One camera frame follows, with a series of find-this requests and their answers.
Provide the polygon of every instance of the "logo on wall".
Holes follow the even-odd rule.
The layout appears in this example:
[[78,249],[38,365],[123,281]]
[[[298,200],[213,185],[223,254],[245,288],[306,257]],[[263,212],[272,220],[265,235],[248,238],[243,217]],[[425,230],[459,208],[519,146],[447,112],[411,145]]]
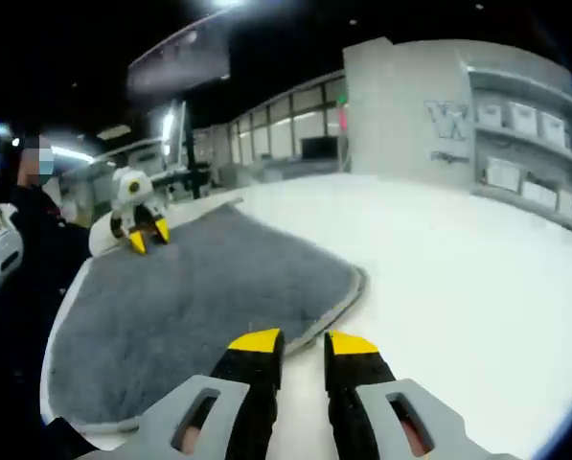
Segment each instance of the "logo on wall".
[[424,105],[430,113],[437,136],[458,142],[467,140],[468,105],[454,101],[426,101]]

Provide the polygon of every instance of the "white tabletop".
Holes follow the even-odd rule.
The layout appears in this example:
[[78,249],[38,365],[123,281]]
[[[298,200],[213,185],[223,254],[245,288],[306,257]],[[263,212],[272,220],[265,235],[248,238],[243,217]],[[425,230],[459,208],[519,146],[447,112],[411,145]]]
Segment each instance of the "white tabletop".
[[[244,213],[363,267],[334,327],[374,342],[397,378],[458,411],[492,452],[531,458],[572,408],[572,233],[462,192],[335,174],[172,207],[170,226],[242,197]],[[108,216],[91,249],[115,240]],[[284,365],[267,458],[336,459],[321,341]],[[89,438],[113,449],[125,436]]]

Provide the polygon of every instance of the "ceiling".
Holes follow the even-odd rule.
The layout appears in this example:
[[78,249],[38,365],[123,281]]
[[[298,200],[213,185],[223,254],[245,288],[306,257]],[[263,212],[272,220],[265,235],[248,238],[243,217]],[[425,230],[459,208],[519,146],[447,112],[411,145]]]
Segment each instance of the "ceiling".
[[[23,129],[84,134],[149,107],[126,98],[126,68],[153,45],[224,0],[42,0],[6,11],[0,29],[0,116]],[[229,42],[231,78],[189,96],[197,127],[231,120],[305,80],[341,68],[342,49],[385,35],[394,42],[470,38],[518,46],[556,61],[556,40],[530,11],[494,1],[241,0]]]

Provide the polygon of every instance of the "fluffy gray mat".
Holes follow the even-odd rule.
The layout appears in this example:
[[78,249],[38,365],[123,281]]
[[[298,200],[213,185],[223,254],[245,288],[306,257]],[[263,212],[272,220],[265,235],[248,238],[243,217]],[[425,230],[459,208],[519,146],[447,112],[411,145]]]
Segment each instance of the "fluffy gray mat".
[[281,328],[291,353],[363,287],[354,266],[221,206],[146,256],[126,248],[93,261],[57,330],[49,404],[84,432],[135,427],[239,335]]

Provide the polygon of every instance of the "white storage box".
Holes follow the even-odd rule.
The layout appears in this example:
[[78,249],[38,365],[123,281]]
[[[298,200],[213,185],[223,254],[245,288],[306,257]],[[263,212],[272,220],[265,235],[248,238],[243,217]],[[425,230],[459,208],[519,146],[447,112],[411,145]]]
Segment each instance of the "white storage box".
[[572,193],[560,190],[558,194],[558,212],[572,219]]
[[515,163],[489,157],[486,176],[488,184],[494,187],[511,190],[512,192],[517,192],[519,188],[520,170]]
[[480,104],[477,106],[477,120],[485,127],[502,127],[502,107],[497,104]]
[[566,131],[564,120],[549,113],[539,112],[539,135],[547,142],[566,148]]
[[522,184],[522,196],[530,201],[534,201],[548,209],[555,210],[558,195],[556,192],[541,187],[533,182]]
[[509,127],[530,136],[537,136],[537,110],[534,107],[508,102],[507,108]]

